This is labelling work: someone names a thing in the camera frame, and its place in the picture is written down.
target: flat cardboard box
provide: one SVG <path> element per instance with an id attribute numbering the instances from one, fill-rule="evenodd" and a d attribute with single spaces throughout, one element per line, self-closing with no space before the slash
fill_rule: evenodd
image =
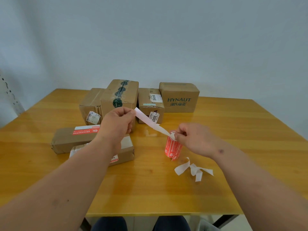
<path id="1" fill-rule="evenodd" d="M 56 154 L 70 152 L 72 147 L 90 143 L 96 136 L 99 125 L 57 129 L 51 141 Z"/>
<path id="2" fill-rule="evenodd" d="M 159 91 L 163 98 L 165 113 L 192 113 L 200 91 L 192 83 L 161 82 Z"/>
<path id="3" fill-rule="evenodd" d="M 162 123 L 164 118 L 164 103 L 161 102 L 159 89 L 156 88 L 139 88 L 138 103 L 139 109 L 146 116 L 150 117 L 155 123 Z"/>
<path id="4" fill-rule="evenodd" d="M 87 143 L 73 147 L 70 153 L 70 157 L 72 157 L 77 151 L 79 151 L 85 145 L 87 145 Z M 129 135 L 126 135 L 121 141 L 121 150 L 119 154 L 115 155 L 111 159 L 109 166 L 134 160 L 134 158 L 135 158 L 135 153 L 132 140 Z"/>
<path id="5" fill-rule="evenodd" d="M 139 83 L 136 81 L 114 79 L 100 97 L 103 117 L 117 107 L 135 109 L 138 102 Z"/>
<path id="6" fill-rule="evenodd" d="M 81 116 L 86 125 L 99 125 L 103 119 L 100 108 L 100 97 L 104 88 L 92 88 L 79 104 Z"/>

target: hand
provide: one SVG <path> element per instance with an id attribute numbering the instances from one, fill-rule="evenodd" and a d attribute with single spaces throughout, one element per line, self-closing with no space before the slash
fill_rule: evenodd
<path id="1" fill-rule="evenodd" d="M 115 108 L 107 113 L 94 141 L 105 141 L 114 148 L 114 155 L 121 149 L 121 140 L 132 131 L 136 111 L 126 107 Z"/>
<path id="2" fill-rule="evenodd" d="M 175 139 L 195 154 L 213 159 L 223 151 L 220 149 L 223 140 L 213 135 L 209 128 L 198 123 L 182 123 L 176 130 Z"/>

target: dark pants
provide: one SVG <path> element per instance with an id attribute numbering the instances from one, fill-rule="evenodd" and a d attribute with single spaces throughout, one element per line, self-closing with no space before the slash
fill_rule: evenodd
<path id="1" fill-rule="evenodd" d="M 91 231 L 127 231 L 123 217 L 101 217 Z M 183 216 L 160 216 L 153 231 L 190 231 Z"/>

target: floor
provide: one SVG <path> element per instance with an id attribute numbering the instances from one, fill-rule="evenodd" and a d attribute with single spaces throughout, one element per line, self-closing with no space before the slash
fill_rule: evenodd
<path id="1" fill-rule="evenodd" d="M 199 216 L 184 216 L 187 220 L 191 231 L 199 231 L 198 224 L 200 219 L 205 219 L 210 223 L 216 221 L 221 215 L 201 215 Z M 153 216 L 138 216 L 138 217 L 124 217 L 128 231 L 152 231 L 153 226 L 158 217 Z M 87 217 L 87 220 L 92 225 L 97 220 L 98 217 Z M 239 215 L 229 224 L 221 229 L 222 231 L 252 231 L 246 217 L 244 215 Z"/>

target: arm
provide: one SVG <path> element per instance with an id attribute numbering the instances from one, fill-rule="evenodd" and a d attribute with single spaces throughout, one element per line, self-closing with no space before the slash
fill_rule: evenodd
<path id="1" fill-rule="evenodd" d="M 93 141 L 0 208 L 0 230 L 78 230 L 135 114 L 106 114 Z"/>
<path id="2" fill-rule="evenodd" d="M 192 152 L 218 164 L 254 231 L 308 230 L 308 201 L 257 166 L 240 149 L 200 124 L 180 124 L 175 138 Z"/>

